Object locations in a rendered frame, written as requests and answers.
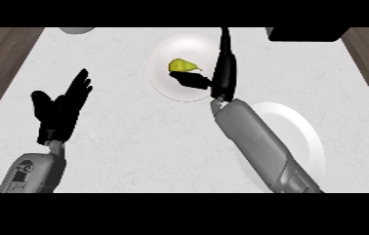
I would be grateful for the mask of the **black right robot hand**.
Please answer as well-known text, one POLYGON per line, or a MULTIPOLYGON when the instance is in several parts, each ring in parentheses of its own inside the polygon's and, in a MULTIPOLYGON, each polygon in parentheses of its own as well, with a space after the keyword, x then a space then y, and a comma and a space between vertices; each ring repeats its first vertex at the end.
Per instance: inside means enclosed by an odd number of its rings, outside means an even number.
POLYGON ((229 28, 222 28, 219 56, 213 78, 189 71, 170 71, 169 75, 183 87, 211 89, 211 97, 232 102, 236 88, 236 57, 231 49, 229 28))

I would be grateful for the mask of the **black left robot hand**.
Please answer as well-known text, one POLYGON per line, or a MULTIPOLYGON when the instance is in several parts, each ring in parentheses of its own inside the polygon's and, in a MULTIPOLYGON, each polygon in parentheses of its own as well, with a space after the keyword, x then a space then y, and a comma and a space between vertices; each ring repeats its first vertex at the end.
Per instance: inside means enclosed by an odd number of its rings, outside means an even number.
POLYGON ((65 142, 71 138, 92 90, 89 71, 83 69, 67 93, 56 99, 52 99, 45 91, 31 93, 34 117, 40 122, 36 140, 40 145, 46 145, 53 140, 65 142))

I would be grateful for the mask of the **yellow-green pear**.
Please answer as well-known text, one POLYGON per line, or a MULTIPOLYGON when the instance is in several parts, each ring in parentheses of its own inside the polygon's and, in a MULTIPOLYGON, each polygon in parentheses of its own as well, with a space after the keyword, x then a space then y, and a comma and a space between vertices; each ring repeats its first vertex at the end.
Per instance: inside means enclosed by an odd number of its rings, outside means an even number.
POLYGON ((173 72, 189 72, 194 70, 201 70, 201 67, 191 61, 185 59, 174 59, 169 63, 169 71, 173 72))

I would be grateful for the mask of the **white round plate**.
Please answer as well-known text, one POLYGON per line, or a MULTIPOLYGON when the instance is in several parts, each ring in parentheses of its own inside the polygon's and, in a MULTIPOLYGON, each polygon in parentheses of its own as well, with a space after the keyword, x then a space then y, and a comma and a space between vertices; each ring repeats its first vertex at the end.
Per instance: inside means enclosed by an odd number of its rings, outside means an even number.
POLYGON ((177 80, 169 75, 169 64, 174 59, 185 59, 200 66, 194 73, 213 78, 217 54, 219 44, 205 36, 197 34, 174 35, 155 46, 148 62, 148 73, 157 91, 167 98, 191 102, 210 96, 211 89, 195 89, 179 84, 177 80))
POLYGON ((325 149, 313 126, 303 115, 287 105, 270 101, 250 105, 236 99, 228 105, 228 107, 234 106, 257 113, 307 175, 321 184, 327 173, 325 149))

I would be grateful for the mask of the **black appliance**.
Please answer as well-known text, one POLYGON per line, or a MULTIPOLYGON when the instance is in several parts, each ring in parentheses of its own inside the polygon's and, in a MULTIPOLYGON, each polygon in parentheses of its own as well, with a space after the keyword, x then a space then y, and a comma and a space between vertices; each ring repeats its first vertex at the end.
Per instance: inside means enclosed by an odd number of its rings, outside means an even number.
POLYGON ((347 27, 267 27, 273 42, 335 42, 347 27))

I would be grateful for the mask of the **pale grey round object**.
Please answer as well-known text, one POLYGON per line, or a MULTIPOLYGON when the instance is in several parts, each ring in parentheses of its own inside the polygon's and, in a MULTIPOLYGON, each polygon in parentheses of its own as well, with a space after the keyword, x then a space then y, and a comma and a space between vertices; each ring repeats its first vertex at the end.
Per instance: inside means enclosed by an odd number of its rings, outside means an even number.
POLYGON ((59 28, 67 34, 73 35, 80 35, 95 30, 95 27, 59 27, 59 28))

